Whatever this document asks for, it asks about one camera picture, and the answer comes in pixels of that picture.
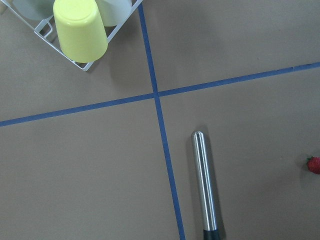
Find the white upturned cup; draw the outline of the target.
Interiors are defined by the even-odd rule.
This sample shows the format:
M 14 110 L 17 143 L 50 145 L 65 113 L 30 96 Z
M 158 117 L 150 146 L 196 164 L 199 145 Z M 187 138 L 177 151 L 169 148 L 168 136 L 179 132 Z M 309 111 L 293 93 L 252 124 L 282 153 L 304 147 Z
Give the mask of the white upturned cup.
M 105 27 L 123 23 L 132 9 L 131 0 L 96 0 L 96 3 Z

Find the red strawberry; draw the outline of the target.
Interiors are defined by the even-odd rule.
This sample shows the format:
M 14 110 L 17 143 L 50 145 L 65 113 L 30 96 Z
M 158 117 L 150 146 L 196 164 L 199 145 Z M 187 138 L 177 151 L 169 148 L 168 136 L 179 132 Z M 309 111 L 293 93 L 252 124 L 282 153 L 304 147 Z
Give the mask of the red strawberry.
M 307 168 L 311 173 L 320 174 L 320 158 L 318 156 L 311 156 L 307 159 Z

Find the steel muddler black tip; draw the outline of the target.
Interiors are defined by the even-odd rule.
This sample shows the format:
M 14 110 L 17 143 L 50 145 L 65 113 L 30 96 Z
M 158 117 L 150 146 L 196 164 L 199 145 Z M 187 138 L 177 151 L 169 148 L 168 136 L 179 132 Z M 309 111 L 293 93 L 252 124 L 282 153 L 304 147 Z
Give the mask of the steel muddler black tip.
M 216 218 L 212 178 L 204 133 L 200 130 L 194 131 L 191 134 L 191 141 L 202 215 L 203 239 L 219 240 L 221 236 Z

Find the yellow upturned cup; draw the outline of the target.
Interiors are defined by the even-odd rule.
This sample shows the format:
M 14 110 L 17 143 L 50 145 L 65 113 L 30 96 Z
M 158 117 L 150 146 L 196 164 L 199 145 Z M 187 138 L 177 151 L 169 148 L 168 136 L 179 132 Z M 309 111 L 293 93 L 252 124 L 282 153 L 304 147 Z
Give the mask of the yellow upturned cup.
M 69 59 L 89 63 L 106 53 L 107 35 L 94 0 L 56 0 L 53 16 L 60 48 Z

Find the green upturned cup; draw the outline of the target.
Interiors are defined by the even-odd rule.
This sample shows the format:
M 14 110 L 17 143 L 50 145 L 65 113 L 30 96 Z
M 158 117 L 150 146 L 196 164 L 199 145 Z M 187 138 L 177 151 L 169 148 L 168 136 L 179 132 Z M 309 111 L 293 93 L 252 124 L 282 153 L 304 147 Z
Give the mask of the green upturned cup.
M 14 7 L 27 19 L 40 21 L 53 15 L 54 0 L 14 0 Z

